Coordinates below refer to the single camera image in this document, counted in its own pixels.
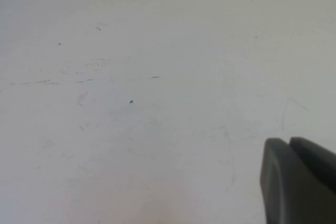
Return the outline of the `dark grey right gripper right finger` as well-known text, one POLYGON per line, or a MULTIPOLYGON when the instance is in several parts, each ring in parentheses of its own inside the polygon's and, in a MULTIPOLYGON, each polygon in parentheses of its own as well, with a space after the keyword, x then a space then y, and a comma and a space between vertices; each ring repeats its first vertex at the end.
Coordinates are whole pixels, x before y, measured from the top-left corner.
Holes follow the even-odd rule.
POLYGON ((292 137, 289 145, 319 181, 335 185, 335 153, 303 137, 292 137))

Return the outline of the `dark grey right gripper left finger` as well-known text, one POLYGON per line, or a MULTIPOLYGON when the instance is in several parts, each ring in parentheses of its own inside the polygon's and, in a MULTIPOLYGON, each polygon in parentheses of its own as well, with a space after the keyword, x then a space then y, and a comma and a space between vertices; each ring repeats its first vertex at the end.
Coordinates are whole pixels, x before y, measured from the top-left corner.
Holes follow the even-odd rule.
POLYGON ((335 185, 325 185, 280 138, 265 141, 260 186, 267 223, 335 223, 335 185))

